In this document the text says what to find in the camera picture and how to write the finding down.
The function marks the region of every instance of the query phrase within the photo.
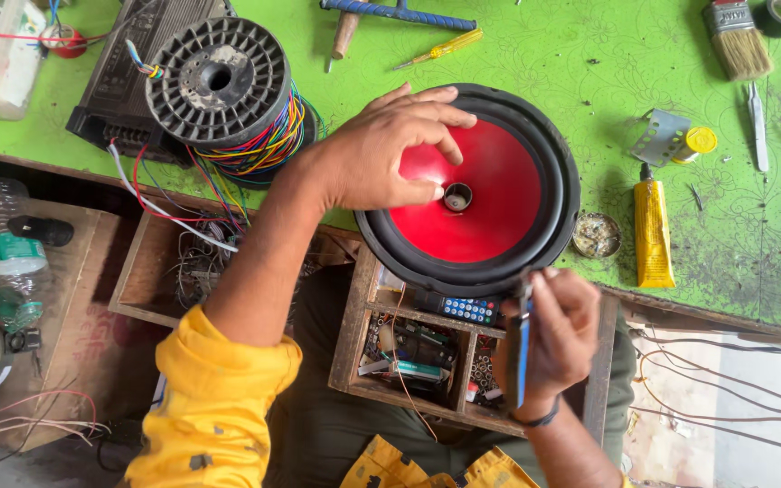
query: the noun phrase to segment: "speaker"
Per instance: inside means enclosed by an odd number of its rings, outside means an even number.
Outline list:
[[[483,85],[450,86],[459,89],[451,105],[478,116],[475,127],[449,127],[462,164],[422,145],[405,150],[399,168],[406,179],[440,183],[444,201],[355,218],[378,261],[405,282],[458,298],[506,294],[522,269],[550,265],[568,245],[580,209],[577,167],[531,103]]]

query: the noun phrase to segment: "yellow screwdriver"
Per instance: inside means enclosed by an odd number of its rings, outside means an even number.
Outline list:
[[[472,44],[472,42],[475,42],[483,37],[484,37],[484,31],[482,29],[476,28],[475,30],[470,30],[469,32],[466,32],[459,38],[453,38],[450,41],[440,46],[436,46],[435,48],[429,50],[429,52],[423,56],[418,56],[415,59],[412,59],[411,61],[404,62],[403,64],[396,66],[394,70],[405,68],[406,66],[410,66],[412,64],[415,64],[416,62],[426,61],[428,59],[436,59],[437,57],[444,56],[450,52],[454,52],[460,48],[464,48],[469,44]]]

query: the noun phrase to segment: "paintbrush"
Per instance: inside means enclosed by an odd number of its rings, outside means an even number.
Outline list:
[[[754,80],[773,71],[773,61],[746,0],[716,0],[704,13],[713,48],[732,82]]]

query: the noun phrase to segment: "hand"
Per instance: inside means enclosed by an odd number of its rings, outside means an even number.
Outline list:
[[[599,302],[602,294],[592,283],[570,269],[547,267],[532,272],[532,313],[529,315],[529,357],[526,394],[515,418],[531,422],[553,408],[556,395],[583,381],[598,348]],[[500,311],[519,315],[516,301]],[[493,357],[499,387],[507,385],[508,344],[501,341]]]
[[[289,173],[318,187],[325,209],[373,210],[442,198],[438,183],[399,175],[403,150],[435,144],[450,164],[459,165],[462,154],[446,126],[472,127],[477,118],[448,105],[456,99],[454,87],[410,92],[405,83],[370,102],[327,139],[301,152]]]

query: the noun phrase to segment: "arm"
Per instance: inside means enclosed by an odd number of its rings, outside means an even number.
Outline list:
[[[447,105],[456,89],[409,91],[406,83],[376,99],[279,172],[218,288],[156,350],[168,386],[143,421],[149,442],[126,471],[132,488],[261,486],[270,452],[264,418],[300,364],[299,348],[282,331],[321,216],[334,206],[419,205],[441,197],[438,184],[399,175],[409,146],[435,144],[450,162],[461,162],[445,124],[471,127],[475,117]]]
[[[445,124],[471,127],[476,118],[447,105],[456,89],[410,90],[405,83],[377,98],[279,172],[246,235],[244,252],[204,306],[225,337],[254,346],[278,343],[300,264],[325,211],[422,205],[442,197],[437,183],[400,177],[403,150],[435,144],[449,162],[460,164],[460,149]]]
[[[570,270],[551,267],[533,272],[526,396],[513,412],[523,423],[547,416],[556,395],[589,375],[597,348],[599,301],[592,284]],[[509,315],[518,311],[503,305]],[[501,345],[494,369],[505,382],[507,352]],[[562,488],[621,488],[624,478],[595,443],[571,408],[560,399],[557,416],[547,426],[526,429],[550,486]]]

